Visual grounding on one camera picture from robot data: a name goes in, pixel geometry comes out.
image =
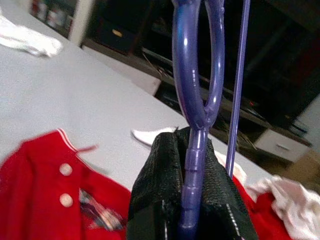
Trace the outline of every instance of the red cardigan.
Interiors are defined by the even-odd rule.
[[[5,160],[0,168],[0,240],[125,239],[129,190],[92,170],[77,152],[57,129],[25,141]],[[84,199],[89,204],[81,204],[80,191],[89,194]],[[108,213],[104,226],[90,212],[93,206]]]

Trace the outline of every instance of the gray surface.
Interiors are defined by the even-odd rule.
[[[81,157],[97,171],[131,189],[150,149],[131,129],[185,127],[185,119],[130,80],[93,59],[10,0],[0,0],[3,15],[55,37],[64,50],[38,58],[0,45],[0,161],[23,139],[63,128],[78,148],[98,144]],[[212,138],[223,154],[227,147]],[[243,156],[238,162],[255,182],[269,174]]]

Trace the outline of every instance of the plaid fabric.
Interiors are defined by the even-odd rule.
[[[105,228],[108,231],[116,231],[126,226],[125,220],[117,212],[104,208],[83,189],[79,189],[79,201],[82,212],[92,219],[89,226],[91,229]]]

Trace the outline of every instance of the purple rod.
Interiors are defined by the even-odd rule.
[[[215,123],[221,102],[225,35],[223,1],[206,0],[211,37],[211,79],[208,101],[200,95],[197,35],[201,0],[172,0],[174,4],[172,61],[180,107],[191,131],[185,157],[178,238],[192,240],[198,226],[209,128]]]
[[[231,114],[231,124],[229,130],[229,140],[228,140],[228,150],[226,154],[226,165],[225,169],[232,178],[235,163],[235,153],[237,145],[237,134],[238,134],[238,121],[240,113],[240,103],[241,103],[241,91],[242,91],[242,81],[244,75],[244,65],[245,65],[245,55],[246,55],[246,40],[248,31],[248,21],[249,21],[249,11],[250,11],[250,0],[244,0],[242,7],[242,20],[240,29],[240,39],[238,48],[238,59],[235,74],[235,84],[234,84],[234,95],[232,103],[232,114]]]

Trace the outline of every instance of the red sweater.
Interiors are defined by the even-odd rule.
[[[260,240],[292,240],[288,235],[284,222],[271,207],[272,202],[275,200],[272,193],[261,194],[254,202],[235,177],[233,177],[233,182],[244,201]]]
[[[5,160],[0,240],[125,239],[130,192],[77,152],[58,129],[24,142]]]

